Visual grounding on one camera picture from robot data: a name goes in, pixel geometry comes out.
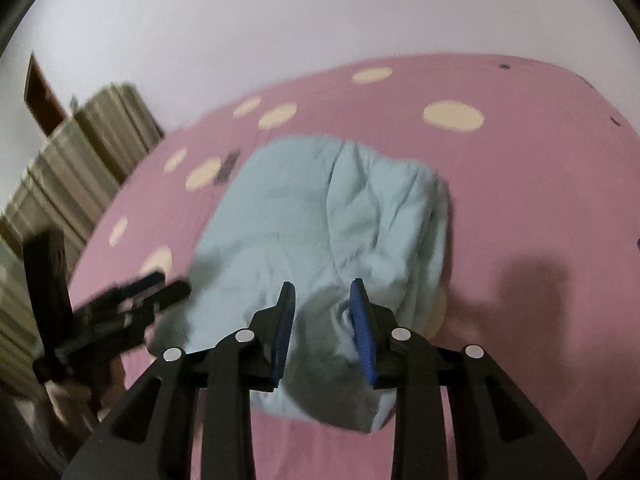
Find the pink tablecloth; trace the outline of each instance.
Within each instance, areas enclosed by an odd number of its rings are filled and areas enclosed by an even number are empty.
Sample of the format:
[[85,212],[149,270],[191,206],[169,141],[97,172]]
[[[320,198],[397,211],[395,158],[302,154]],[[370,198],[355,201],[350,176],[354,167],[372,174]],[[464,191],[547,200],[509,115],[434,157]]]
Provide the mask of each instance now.
[[[437,343],[485,346],[595,478],[640,418],[640,139],[561,68],[377,59],[213,111],[137,168],[86,248],[72,300],[145,261],[188,273],[227,186],[214,180],[220,161],[240,150],[233,178],[254,150],[297,133],[417,158],[449,180],[453,267]],[[148,355],[124,361],[130,385]],[[392,426],[362,435],[254,413],[253,427],[261,480],[389,478]]]

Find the striped curtain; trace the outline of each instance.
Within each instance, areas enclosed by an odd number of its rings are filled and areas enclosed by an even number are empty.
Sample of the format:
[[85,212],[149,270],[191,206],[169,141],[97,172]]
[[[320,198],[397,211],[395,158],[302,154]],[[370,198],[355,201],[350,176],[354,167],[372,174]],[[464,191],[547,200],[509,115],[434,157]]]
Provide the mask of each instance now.
[[0,382],[41,393],[31,370],[38,331],[22,241],[48,226],[65,235],[71,276],[94,226],[137,164],[162,139],[135,87],[111,84],[55,131],[0,214]]

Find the white round screw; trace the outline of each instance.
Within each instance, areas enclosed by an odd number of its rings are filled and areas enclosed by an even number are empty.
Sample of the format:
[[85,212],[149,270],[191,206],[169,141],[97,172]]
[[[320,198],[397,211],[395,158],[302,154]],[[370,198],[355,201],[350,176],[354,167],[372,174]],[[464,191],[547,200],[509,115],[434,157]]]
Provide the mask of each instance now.
[[405,328],[395,328],[391,331],[391,337],[396,341],[407,341],[411,337],[411,332]]
[[167,348],[162,354],[162,358],[165,361],[169,361],[169,362],[177,361],[178,359],[180,359],[181,356],[182,356],[182,350],[176,347]]
[[465,354],[467,354],[472,359],[479,359],[484,356],[484,350],[482,350],[481,346],[469,345],[465,348]]
[[248,328],[245,328],[243,330],[239,330],[238,332],[236,332],[236,341],[238,341],[239,343],[248,343],[254,337],[255,337],[255,334]]

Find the cream oval spot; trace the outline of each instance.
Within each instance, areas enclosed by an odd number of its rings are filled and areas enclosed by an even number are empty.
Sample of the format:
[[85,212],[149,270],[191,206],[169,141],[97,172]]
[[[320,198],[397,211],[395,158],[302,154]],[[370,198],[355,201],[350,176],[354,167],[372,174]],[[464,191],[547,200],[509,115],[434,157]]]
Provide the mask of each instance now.
[[236,107],[236,109],[234,110],[234,117],[235,118],[243,117],[247,115],[249,112],[253,112],[258,106],[260,106],[261,102],[262,102],[262,97],[260,97],[259,95],[256,97],[247,99],[246,101],[240,103]]
[[462,134],[476,131],[484,123],[484,115],[477,108],[448,100],[428,105],[422,118],[433,126]]
[[126,216],[121,217],[115,223],[113,229],[111,230],[111,235],[109,236],[109,245],[111,247],[113,247],[120,241],[122,235],[124,234],[124,231],[127,230],[127,225],[129,225],[129,220],[127,220]]
[[290,120],[298,111],[298,105],[295,103],[284,103],[272,108],[265,113],[258,121],[258,128],[261,130],[269,130],[282,126]]
[[164,275],[168,276],[173,264],[171,249],[167,246],[158,247],[146,258],[140,267],[140,274],[144,276],[154,270],[162,270]]
[[220,171],[220,166],[222,166],[222,161],[219,157],[214,156],[208,158],[197,168],[191,171],[187,177],[184,187],[187,191],[196,191],[197,189],[210,184]]
[[351,77],[351,80],[354,83],[359,85],[364,85],[368,83],[375,83],[376,81],[382,81],[386,79],[392,74],[393,70],[391,70],[388,66],[379,66],[376,68],[366,68],[364,70],[359,70]]
[[172,156],[169,157],[169,160],[164,165],[164,173],[171,173],[175,168],[180,166],[182,161],[187,156],[187,149],[180,148],[177,152],[175,152]]

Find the light blue fabric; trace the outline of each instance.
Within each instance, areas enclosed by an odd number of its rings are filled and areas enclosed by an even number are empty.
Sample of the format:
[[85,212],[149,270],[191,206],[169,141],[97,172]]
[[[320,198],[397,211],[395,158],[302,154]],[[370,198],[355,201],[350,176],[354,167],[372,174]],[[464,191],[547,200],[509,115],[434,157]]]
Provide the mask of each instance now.
[[202,235],[190,301],[159,322],[154,352],[210,348],[296,287],[285,376],[267,412],[359,431],[379,429],[394,390],[374,392],[358,368],[347,312],[362,278],[371,301],[420,330],[444,259],[446,187],[425,165],[323,136],[287,137],[255,152]]

